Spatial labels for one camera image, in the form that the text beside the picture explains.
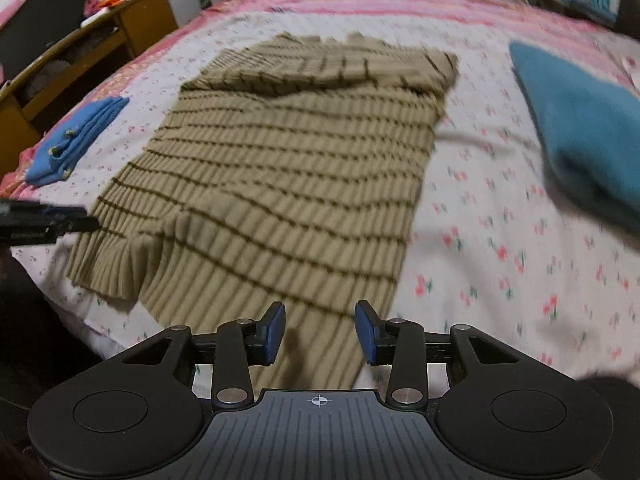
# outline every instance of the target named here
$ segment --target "knit garment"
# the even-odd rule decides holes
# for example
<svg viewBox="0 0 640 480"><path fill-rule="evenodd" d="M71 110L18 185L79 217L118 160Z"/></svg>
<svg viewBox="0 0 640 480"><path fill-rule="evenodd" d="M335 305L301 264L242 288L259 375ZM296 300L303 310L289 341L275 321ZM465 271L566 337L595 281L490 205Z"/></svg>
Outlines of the knit garment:
<svg viewBox="0 0 640 480"><path fill-rule="evenodd" d="M197 333L282 301L256 389L350 387L354 305L388 314L456 63L361 35L222 52L100 194L69 278Z"/></svg>

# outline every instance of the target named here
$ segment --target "blue blanket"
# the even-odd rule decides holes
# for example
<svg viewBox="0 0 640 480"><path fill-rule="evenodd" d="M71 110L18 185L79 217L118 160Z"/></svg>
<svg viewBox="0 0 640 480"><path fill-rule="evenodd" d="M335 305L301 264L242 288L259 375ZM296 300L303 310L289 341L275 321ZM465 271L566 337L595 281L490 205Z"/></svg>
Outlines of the blue blanket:
<svg viewBox="0 0 640 480"><path fill-rule="evenodd" d="M560 186L588 211L640 232L640 101L538 48L514 42L510 51Z"/></svg>
<svg viewBox="0 0 640 480"><path fill-rule="evenodd" d="M108 97L85 104L71 118L58 125L36 150L25 176L31 186L46 186L66 180L86 150L111 124L129 102L128 98Z"/></svg>

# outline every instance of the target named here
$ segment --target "black robotic gripper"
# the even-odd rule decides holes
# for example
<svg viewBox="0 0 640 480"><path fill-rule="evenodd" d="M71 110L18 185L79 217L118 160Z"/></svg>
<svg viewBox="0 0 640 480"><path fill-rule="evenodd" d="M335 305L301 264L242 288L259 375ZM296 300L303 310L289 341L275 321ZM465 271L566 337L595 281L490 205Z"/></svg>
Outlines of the black robotic gripper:
<svg viewBox="0 0 640 480"><path fill-rule="evenodd" d="M255 400L249 366L275 361L285 317L273 303L214 334L173 326L60 384L31 410L34 450L61 480L640 477L629 384L574 381L469 325L447 335L381 320L367 301L355 328L367 363L392 365L384 401L373 390ZM429 363L447 365L439 399ZM191 391L196 364L213 365L210 400Z"/></svg>

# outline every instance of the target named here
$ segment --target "bed sheet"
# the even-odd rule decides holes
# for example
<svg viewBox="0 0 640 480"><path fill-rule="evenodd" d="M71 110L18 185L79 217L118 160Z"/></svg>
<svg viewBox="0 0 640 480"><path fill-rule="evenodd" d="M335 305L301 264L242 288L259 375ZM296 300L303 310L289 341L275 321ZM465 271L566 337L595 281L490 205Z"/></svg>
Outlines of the bed sheet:
<svg viewBox="0 0 640 480"><path fill-rule="evenodd" d="M428 45L460 58L460 77L437 129L394 301L394 315L447 331L477 326L564 373L640 364L640 251L629 238L576 210L546 178L542 151L508 44L529 41L595 75L631 86L593 25L498 0L232 0L151 60L121 92L129 106L64 183L36 190L48 202L90 206L100 188L137 155L172 106L180 82L222 48L280 32L348 33L391 44ZM615 50L616 41L609 41ZM55 247L14 255L42 290L113 344L104 356L161 327L140 304L108 303L63 277L69 236ZM442 370L432 394L446 387ZM364 368L358 386L382 384ZM198 383L203 391L204 376Z"/></svg>

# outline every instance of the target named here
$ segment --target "wooden desk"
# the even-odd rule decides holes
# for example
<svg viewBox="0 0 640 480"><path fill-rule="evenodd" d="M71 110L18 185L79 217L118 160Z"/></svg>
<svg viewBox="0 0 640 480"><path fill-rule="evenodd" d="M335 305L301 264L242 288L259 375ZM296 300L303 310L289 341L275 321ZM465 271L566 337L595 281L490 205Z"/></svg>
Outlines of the wooden desk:
<svg viewBox="0 0 640 480"><path fill-rule="evenodd" d="M47 63L105 27L113 27L110 36L54 76L36 96L30 100L22 96ZM20 152L39 142L84 95L177 28L169 0L129 0L34 60L0 90L0 176L13 171Z"/></svg>

